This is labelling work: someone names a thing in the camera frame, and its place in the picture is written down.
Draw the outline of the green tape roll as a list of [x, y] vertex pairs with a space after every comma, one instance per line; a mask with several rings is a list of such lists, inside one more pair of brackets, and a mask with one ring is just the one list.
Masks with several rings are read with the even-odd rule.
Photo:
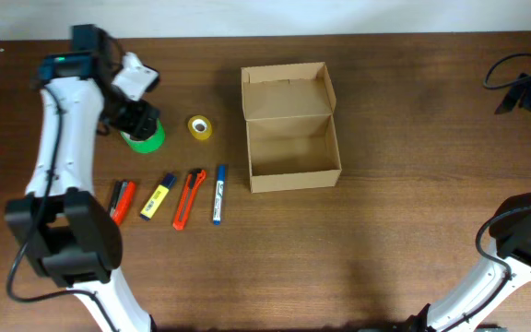
[[148, 154], [158, 150], [165, 141], [165, 131], [160, 120], [156, 121], [156, 131], [146, 140], [134, 140], [125, 132], [120, 132], [121, 137], [131, 150], [141, 154]]

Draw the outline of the small yellow tape roll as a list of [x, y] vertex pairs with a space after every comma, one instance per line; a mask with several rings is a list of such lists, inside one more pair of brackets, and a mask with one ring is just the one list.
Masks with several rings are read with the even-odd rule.
[[197, 140], [207, 140], [212, 135], [212, 124], [203, 115], [195, 115], [188, 121], [188, 129]]

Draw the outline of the brown cardboard box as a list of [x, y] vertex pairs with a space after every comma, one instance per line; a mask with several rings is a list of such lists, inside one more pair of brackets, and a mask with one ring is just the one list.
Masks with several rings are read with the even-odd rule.
[[336, 94], [324, 62], [241, 69], [254, 194], [336, 185]]

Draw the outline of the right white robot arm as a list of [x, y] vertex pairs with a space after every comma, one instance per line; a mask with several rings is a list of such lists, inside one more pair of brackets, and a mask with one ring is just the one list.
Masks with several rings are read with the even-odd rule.
[[402, 331], [479, 331], [481, 323], [531, 282], [531, 192], [504, 200], [478, 230], [478, 262], [446, 296], [411, 315]]

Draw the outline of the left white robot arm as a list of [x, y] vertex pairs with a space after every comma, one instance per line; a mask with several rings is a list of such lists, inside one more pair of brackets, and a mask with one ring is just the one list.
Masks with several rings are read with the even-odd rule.
[[144, 101], [159, 73], [94, 24], [71, 29], [70, 49], [46, 56], [37, 71], [43, 122], [25, 195], [5, 208], [19, 249], [6, 278], [14, 302], [74, 296], [103, 331], [154, 331], [121, 269], [123, 241], [93, 188], [95, 140], [115, 128], [149, 142], [162, 131]]

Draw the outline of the orange utility knife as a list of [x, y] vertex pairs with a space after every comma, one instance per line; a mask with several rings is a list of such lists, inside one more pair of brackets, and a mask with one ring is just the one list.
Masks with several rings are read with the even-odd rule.
[[176, 231], [182, 231], [189, 219], [195, 197], [201, 184], [205, 181], [207, 172], [204, 169], [191, 170], [185, 179], [182, 196], [172, 223]]

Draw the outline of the yellow highlighter marker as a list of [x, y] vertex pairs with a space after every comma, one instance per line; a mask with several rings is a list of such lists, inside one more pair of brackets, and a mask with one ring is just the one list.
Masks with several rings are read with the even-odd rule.
[[158, 211], [161, 203], [164, 201], [177, 177], [173, 173], [167, 173], [160, 181], [154, 192], [149, 197], [147, 203], [141, 209], [139, 216], [143, 220], [151, 220]]

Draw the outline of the blue whiteboard marker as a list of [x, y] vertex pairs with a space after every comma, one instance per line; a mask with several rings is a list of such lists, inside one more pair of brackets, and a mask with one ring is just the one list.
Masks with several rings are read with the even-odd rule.
[[218, 166], [218, 174], [216, 180], [215, 200], [213, 208], [213, 224], [219, 225], [222, 221], [222, 205], [224, 198], [224, 184], [226, 180], [226, 166], [221, 164]]

